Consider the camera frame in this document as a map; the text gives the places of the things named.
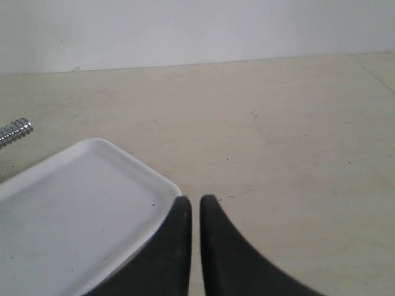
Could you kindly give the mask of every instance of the beige floor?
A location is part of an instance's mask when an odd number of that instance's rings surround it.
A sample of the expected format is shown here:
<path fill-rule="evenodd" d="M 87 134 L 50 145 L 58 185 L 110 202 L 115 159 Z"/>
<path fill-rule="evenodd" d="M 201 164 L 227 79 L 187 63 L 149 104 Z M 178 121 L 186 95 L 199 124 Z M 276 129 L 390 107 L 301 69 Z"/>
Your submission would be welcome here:
<path fill-rule="evenodd" d="M 395 54 L 0 77 L 0 118 L 35 132 L 0 181 L 100 137 L 194 207 L 191 296 L 204 294 L 198 202 L 214 193 L 259 251 L 328 295 L 395 290 Z"/>

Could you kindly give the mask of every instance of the floor seam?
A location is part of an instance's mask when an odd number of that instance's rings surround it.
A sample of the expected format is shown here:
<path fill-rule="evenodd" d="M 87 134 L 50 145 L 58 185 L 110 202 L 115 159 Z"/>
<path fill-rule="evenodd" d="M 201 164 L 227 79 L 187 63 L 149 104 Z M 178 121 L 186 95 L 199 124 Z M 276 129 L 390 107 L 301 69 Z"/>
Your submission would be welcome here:
<path fill-rule="evenodd" d="M 360 63 L 358 63 L 356 60 L 354 60 L 350 55 L 348 57 L 349 59 L 351 59 L 353 62 L 355 62 L 358 66 L 360 66 L 362 69 L 364 69 L 367 73 L 369 73 L 370 76 L 372 76 L 374 79 L 376 79 L 378 82 L 380 82 L 386 89 L 388 89 L 389 91 L 391 91 L 393 94 L 395 94 L 395 91 L 390 88 L 387 84 L 385 84 L 384 82 L 382 82 L 376 75 L 374 75 L 371 71 L 369 71 L 368 69 L 366 69 L 364 66 L 362 66 Z"/>

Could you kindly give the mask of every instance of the white tray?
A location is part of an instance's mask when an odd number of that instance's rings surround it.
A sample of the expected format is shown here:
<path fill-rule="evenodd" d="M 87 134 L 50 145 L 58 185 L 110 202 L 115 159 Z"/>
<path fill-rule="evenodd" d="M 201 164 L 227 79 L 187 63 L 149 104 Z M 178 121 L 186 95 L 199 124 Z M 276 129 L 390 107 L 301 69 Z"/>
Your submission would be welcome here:
<path fill-rule="evenodd" d="M 80 296 L 159 228 L 180 189 L 108 141 L 0 185 L 0 294 Z"/>

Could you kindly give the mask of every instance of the white plastic tray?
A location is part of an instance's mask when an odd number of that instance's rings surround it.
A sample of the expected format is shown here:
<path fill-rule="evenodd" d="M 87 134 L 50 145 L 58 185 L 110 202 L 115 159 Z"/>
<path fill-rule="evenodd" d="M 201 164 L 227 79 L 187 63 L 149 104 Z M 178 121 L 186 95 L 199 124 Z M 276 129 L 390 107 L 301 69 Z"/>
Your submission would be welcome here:
<path fill-rule="evenodd" d="M 0 185 L 0 294 L 80 296 L 159 228 L 180 189 L 102 139 Z"/>

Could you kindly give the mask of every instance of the white wall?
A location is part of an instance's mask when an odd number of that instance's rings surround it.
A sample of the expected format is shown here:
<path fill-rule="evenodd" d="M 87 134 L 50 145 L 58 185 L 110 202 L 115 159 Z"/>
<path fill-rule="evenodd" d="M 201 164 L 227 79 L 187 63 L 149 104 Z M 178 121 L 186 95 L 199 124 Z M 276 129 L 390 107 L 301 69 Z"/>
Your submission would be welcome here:
<path fill-rule="evenodd" d="M 383 51 L 394 0 L 0 0 L 0 74 Z"/>

